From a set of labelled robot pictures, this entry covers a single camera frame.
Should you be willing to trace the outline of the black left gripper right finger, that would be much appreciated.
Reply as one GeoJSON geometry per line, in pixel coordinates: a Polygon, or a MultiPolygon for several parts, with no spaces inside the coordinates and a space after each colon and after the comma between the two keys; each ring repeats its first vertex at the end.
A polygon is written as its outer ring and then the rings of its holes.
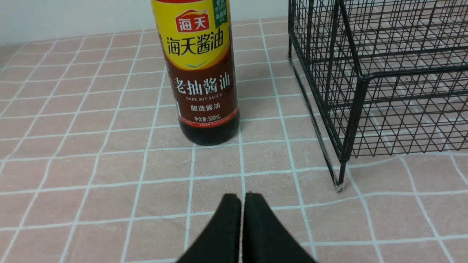
{"type": "Polygon", "coordinates": [[[259,193],[247,193],[242,232],[244,263],[315,263],[259,193]]]}

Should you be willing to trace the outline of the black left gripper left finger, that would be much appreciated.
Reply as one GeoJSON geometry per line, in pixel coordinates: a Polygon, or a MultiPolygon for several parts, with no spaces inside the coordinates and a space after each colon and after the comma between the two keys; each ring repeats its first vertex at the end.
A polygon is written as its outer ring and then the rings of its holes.
{"type": "Polygon", "coordinates": [[[235,194],[221,198],[209,223],[178,263],[237,263],[241,227],[241,201],[235,194]]]}

